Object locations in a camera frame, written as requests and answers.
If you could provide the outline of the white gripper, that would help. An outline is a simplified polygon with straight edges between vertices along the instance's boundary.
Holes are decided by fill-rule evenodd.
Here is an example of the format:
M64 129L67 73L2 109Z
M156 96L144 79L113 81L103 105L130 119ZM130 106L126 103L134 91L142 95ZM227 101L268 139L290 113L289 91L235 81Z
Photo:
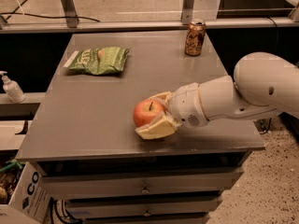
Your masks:
M169 136L182 126L195 129L206 126L208 119L201 105L198 83L180 87L175 92L164 91L152 95L151 100L157 101L164 107L169 107L169 113L159 114L149 124L136 128L136 133L145 140Z

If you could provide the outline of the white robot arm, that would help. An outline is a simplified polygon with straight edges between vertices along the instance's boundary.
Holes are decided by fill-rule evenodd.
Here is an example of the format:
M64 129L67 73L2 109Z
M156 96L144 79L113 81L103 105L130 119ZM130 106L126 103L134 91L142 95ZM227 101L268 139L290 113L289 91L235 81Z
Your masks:
M162 92L141 104L147 112L155 105L163 108L135 126L145 140L215 119L267 119L283 112L299 118L299 67L271 53L253 52L237 62L230 76Z

